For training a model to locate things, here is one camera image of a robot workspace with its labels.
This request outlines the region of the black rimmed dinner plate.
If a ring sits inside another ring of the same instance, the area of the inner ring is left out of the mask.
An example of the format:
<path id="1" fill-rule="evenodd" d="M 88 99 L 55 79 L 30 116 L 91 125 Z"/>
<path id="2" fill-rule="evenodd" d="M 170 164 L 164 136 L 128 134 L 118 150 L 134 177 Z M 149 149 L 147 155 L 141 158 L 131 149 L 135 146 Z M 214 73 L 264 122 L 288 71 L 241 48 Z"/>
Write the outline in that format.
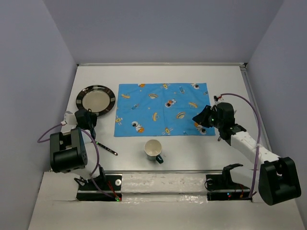
<path id="1" fill-rule="evenodd" d="M 92 114 L 103 116 L 113 109 L 116 96 L 106 86 L 91 85 L 78 93 L 75 102 L 79 110 L 90 110 Z"/>

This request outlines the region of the metal fork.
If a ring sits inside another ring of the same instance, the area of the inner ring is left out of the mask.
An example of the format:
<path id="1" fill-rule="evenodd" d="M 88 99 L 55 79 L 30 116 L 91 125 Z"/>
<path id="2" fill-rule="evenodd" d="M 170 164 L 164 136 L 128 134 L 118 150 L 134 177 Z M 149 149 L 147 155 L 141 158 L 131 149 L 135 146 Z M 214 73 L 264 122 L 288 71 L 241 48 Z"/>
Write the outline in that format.
<path id="1" fill-rule="evenodd" d="M 101 144 L 100 142 L 96 142 L 96 144 L 98 146 L 102 147 L 103 149 L 107 150 L 108 152 L 112 153 L 113 155 L 118 156 L 117 152 L 115 152 L 114 150 L 112 150 L 112 149 L 108 148 L 107 146 Z"/>

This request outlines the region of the teal mug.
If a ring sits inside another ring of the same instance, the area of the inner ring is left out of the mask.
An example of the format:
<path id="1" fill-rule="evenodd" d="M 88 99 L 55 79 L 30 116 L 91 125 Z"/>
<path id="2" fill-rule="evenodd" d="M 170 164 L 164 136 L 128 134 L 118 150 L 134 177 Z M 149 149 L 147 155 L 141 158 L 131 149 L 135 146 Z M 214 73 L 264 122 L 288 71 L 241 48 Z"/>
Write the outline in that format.
<path id="1" fill-rule="evenodd" d="M 144 152 L 146 153 L 146 157 L 150 161 L 156 161 L 159 164 L 164 162 L 161 153 L 162 153 L 162 145 L 156 139 L 151 139 L 147 141 L 144 145 Z"/>

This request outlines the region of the blue space print placemat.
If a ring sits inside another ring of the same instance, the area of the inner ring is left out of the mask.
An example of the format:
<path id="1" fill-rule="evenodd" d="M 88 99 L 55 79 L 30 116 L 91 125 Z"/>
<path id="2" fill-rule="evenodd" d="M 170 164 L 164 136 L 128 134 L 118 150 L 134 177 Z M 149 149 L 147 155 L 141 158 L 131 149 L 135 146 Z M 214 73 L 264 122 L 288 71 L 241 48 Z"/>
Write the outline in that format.
<path id="1" fill-rule="evenodd" d="M 209 104 L 206 83 L 120 84 L 114 136 L 214 136 L 192 120 Z"/>

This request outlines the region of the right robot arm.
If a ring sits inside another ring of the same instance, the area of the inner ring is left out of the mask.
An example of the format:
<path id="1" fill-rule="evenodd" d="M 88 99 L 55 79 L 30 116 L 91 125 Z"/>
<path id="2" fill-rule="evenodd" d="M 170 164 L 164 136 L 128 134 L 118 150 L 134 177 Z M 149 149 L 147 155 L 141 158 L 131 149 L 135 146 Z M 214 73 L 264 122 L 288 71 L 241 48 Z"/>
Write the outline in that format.
<path id="1" fill-rule="evenodd" d="M 218 129 L 222 140 L 255 166 L 260 166 L 258 193 L 266 204 L 272 206 L 301 196 L 295 162 L 257 143 L 245 128 L 235 122 L 235 112 L 230 103 L 207 105 L 192 120 L 202 127 Z"/>

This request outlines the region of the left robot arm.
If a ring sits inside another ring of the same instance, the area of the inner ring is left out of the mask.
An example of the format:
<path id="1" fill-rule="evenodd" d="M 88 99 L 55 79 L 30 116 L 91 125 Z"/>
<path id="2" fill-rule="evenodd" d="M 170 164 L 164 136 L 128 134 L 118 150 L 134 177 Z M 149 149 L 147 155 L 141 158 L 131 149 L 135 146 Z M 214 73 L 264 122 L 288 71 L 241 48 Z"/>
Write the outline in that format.
<path id="1" fill-rule="evenodd" d="M 106 185 L 106 174 L 100 165 L 100 155 L 95 141 L 97 115 L 91 109 L 80 109 L 75 113 L 66 111 L 60 126 L 71 126 L 71 130 L 50 135 L 50 166 L 55 173 L 73 173 L 84 179 L 95 189 Z M 96 161 L 88 158 L 85 144 L 92 143 Z"/>

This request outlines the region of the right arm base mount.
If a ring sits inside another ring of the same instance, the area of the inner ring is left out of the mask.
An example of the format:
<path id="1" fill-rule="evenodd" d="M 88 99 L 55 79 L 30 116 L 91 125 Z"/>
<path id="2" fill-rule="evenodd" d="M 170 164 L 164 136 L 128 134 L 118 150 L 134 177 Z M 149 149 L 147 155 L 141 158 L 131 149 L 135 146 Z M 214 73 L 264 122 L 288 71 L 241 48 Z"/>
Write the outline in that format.
<path id="1" fill-rule="evenodd" d="M 230 200 L 251 200 L 249 198 L 250 188 L 233 181 L 231 171 L 243 167 L 236 163 L 227 165 L 220 174 L 206 175 L 204 187 L 207 190 L 208 201 L 230 201 Z"/>

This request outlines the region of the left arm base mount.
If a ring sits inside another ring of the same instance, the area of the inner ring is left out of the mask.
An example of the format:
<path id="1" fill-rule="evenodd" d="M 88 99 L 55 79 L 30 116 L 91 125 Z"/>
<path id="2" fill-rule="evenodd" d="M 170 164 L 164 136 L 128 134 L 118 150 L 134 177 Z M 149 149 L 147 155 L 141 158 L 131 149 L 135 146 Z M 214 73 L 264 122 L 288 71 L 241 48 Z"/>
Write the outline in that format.
<path id="1" fill-rule="evenodd" d="M 122 174 L 107 173 L 106 179 L 101 176 L 94 178 L 96 185 L 91 179 L 74 178 L 77 183 L 76 199 L 78 201 L 103 201 L 120 202 L 122 201 Z"/>

